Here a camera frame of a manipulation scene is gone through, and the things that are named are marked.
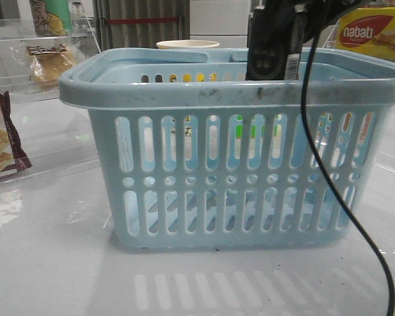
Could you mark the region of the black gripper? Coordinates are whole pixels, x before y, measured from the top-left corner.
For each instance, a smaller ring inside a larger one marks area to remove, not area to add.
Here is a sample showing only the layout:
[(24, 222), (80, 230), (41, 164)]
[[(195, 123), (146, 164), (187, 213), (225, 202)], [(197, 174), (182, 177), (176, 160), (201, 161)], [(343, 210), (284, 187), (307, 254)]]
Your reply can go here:
[(303, 44), (368, 1), (263, 1), (253, 11), (246, 80), (296, 80)]

